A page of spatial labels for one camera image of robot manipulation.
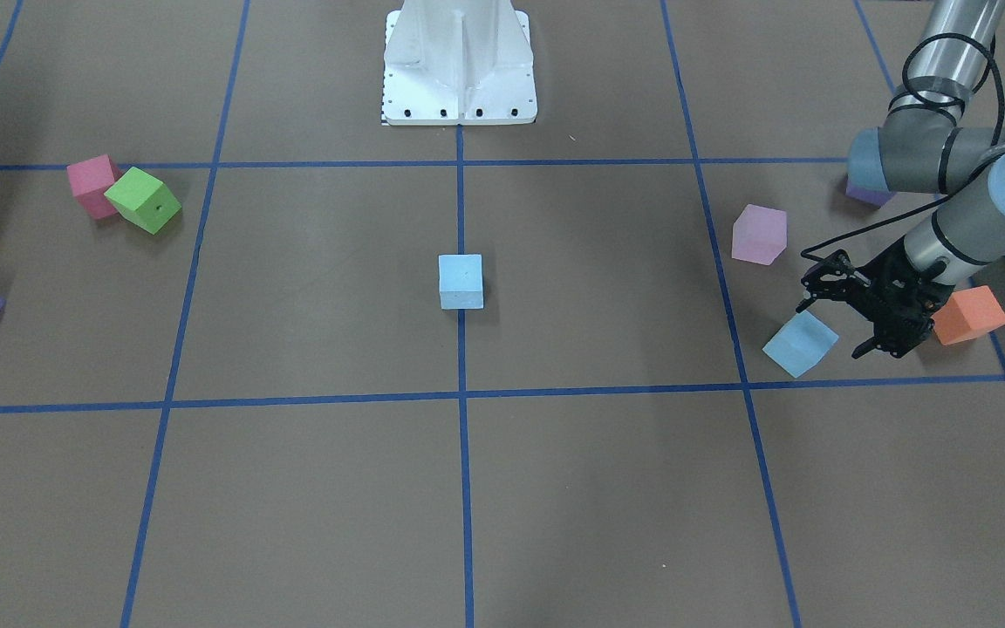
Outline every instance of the orange cube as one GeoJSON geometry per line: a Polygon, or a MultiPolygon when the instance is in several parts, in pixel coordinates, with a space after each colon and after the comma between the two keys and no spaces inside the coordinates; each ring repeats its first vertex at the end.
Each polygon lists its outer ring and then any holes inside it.
{"type": "Polygon", "coordinates": [[[993,333],[1005,326],[1005,311],[988,286],[955,291],[933,315],[934,331],[942,345],[953,345],[993,333]]]}

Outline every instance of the grid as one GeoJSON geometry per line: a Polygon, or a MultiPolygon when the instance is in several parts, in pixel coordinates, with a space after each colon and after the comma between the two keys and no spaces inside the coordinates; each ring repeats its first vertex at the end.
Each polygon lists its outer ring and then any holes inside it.
{"type": "MultiPolygon", "coordinates": [[[[231,96],[235,90],[235,80],[242,58],[243,39],[246,35],[248,15],[250,15],[251,0],[244,0],[242,12],[239,17],[238,36],[235,39],[234,54],[232,55],[230,74],[226,95],[223,98],[222,110],[220,112],[220,122],[218,133],[215,137],[215,151],[213,151],[210,162],[141,162],[129,163],[124,166],[137,166],[144,169],[182,169],[182,170],[206,170],[208,172],[208,183],[206,194],[202,204],[200,220],[196,227],[195,245],[193,245],[192,261],[188,267],[188,281],[184,290],[184,298],[181,307],[178,333],[176,333],[175,345],[173,346],[172,362],[168,377],[167,388],[165,388],[164,398],[157,401],[139,402],[105,402],[105,403],[48,403],[48,405],[27,405],[27,406],[0,406],[0,414],[7,413],[84,413],[84,411],[122,411],[122,410],[156,410],[160,411],[159,426],[157,427],[156,445],[153,452],[152,462],[149,472],[147,492],[145,493],[141,524],[139,534],[137,534],[136,548],[133,552],[131,572],[129,572],[127,597],[123,608],[123,625],[131,625],[133,608],[135,608],[137,580],[139,580],[140,568],[145,546],[148,541],[150,528],[151,510],[153,497],[155,497],[157,478],[161,467],[165,437],[169,425],[170,414],[175,409],[190,408],[235,408],[235,407],[258,407],[258,406],[305,406],[305,405],[332,405],[332,403],[379,403],[379,402],[408,402],[427,400],[454,400],[459,406],[459,462],[461,462],[461,487],[462,487],[462,526],[463,526],[463,553],[464,553],[464,618],[467,627],[474,625],[474,590],[472,573],[472,512],[471,512],[471,460],[469,453],[469,437],[467,437],[467,401],[471,399],[491,399],[491,398],[520,398],[520,397],[567,397],[567,396],[618,396],[619,394],[653,394],[653,393],[716,393],[716,391],[731,391],[732,393],[742,393],[744,405],[747,413],[747,420],[750,422],[751,436],[754,439],[755,452],[757,452],[758,470],[761,473],[762,488],[770,512],[770,524],[773,529],[775,546],[777,546],[778,567],[781,569],[785,584],[785,591],[790,606],[790,617],[793,625],[799,627],[802,624],[801,612],[799,612],[797,594],[794,590],[793,579],[790,575],[789,560],[787,560],[785,541],[783,536],[782,521],[779,520],[777,504],[775,504],[774,490],[770,482],[770,468],[767,464],[763,439],[759,433],[757,420],[757,410],[751,393],[757,390],[779,390],[779,389],[820,389],[820,388],[848,388],[848,387],[887,387],[887,386],[932,386],[943,383],[975,383],[975,382],[1002,382],[1005,383],[1005,354],[1002,350],[1000,339],[996,334],[990,335],[990,342],[997,355],[998,362],[1002,367],[1000,374],[978,374],[978,375],[944,375],[944,377],[911,377],[911,378],[873,378],[873,379],[830,379],[830,380],[801,380],[801,381],[750,381],[744,363],[743,345],[739,339],[737,318],[735,318],[733,303],[731,303],[731,293],[729,281],[725,274],[725,267],[722,255],[721,243],[719,243],[716,222],[711,211],[709,198],[709,188],[703,171],[707,164],[751,164],[751,163],[843,163],[846,161],[842,156],[823,156],[823,158],[787,158],[778,156],[777,158],[709,158],[701,156],[697,150],[697,139],[693,130],[693,120],[689,103],[689,96],[686,94],[684,82],[681,76],[680,61],[677,58],[677,44],[674,41],[673,28],[670,21],[669,8],[665,0],[658,0],[661,8],[667,47],[673,68],[673,76],[677,85],[677,94],[680,98],[680,108],[683,116],[684,133],[690,147],[690,158],[665,158],[665,159],[546,159],[546,160],[469,160],[464,158],[464,133],[461,127],[455,128],[455,159],[454,160],[421,160],[421,161],[223,161],[221,159],[224,138],[226,138],[228,128],[228,112],[230,112],[231,96]],[[189,315],[192,307],[193,294],[195,293],[196,276],[198,275],[200,251],[204,242],[204,231],[210,218],[213,191],[215,191],[215,179],[220,170],[226,169],[331,169],[331,168],[448,168],[454,169],[455,181],[457,183],[457,208],[455,208],[455,223],[457,223],[457,250],[459,254],[464,253],[464,174],[467,168],[482,167],[562,167],[562,166],[672,166],[672,164],[682,164],[693,168],[695,183],[700,190],[701,203],[705,212],[707,230],[711,240],[711,253],[713,254],[716,273],[718,273],[719,288],[723,296],[727,326],[731,336],[731,349],[733,349],[735,362],[738,367],[738,381],[724,383],[685,383],[685,385],[675,386],[622,386],[622,387],[574,387],[574,388],[535,388],[535,389],[486,389],[474,390],[467,386],[466,378],[466,313],[459,310],[457,319],[457,347],[458,347],[458,385],[455,390],[424,391],[424,393],[371,393],[371,394],[329,394],[328,396],[312,397],[270,397],[270,398],[233,398],[233,399],[175,399],[175,387],[180,373],[181,358],[184,346],[185,330],[189,323],[189,315]]],[[[894,82],[890,78],[886,62],[882,58],[882,52],[878,49],[876,37],[869,25],[868,17],[865,15],[862,5],[858,0],[852,0],[854,4],[857,20],[860,21],[865,35],[869,39],[872,47],[873,58],[876,59],[884,76],[886,86],[893,91],[894,82]]],[[[0,66],[13,31],[15,31],[17,19],[23,10],[23,0],[16,0],[7,29],[5,29],[3,40],[0,44],[0,66]]],[[[67,164],[1,164],[0,171],[59,171],[63,170],[67,164]]]]}

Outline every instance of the green cube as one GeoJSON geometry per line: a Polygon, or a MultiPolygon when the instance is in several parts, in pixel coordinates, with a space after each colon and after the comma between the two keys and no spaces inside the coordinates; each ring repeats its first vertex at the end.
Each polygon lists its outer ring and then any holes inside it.
{"type": "Polygon", "coordinates": [[[123,218],[134,222],[137,226],[156,234],[181,211],[181,203],[176,200],[173,192],[165,187],[155,176],[145,174],[138,168],[127,171],[119,182],[107,192],[113,206],[123,214],[123,218]]]}

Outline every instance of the light blue cube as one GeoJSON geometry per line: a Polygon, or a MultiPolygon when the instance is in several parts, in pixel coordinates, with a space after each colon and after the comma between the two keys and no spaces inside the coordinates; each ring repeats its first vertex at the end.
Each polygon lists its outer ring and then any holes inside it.
{"type": "Polygon", "coordinates": [[[482,309],[483,255],[439,256],[439,308],[482,309]]]}
{"type": "Polygon", "coordinates": [[[763,351],[787,374],[799,378],[816,366],[837,340],[840,340],[838,335],[806,309],[782,326],[782,331],[774,334],[763,351]]]}

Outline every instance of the white mount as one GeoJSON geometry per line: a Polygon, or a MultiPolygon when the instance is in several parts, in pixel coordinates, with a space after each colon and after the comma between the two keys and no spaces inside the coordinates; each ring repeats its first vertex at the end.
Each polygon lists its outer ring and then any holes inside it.
{"type": "Polygon", "coordinates": [[[406,0],[387,16],[384,59],[383,123],[538,118],[530,17],[511,0],[406,0]]]}

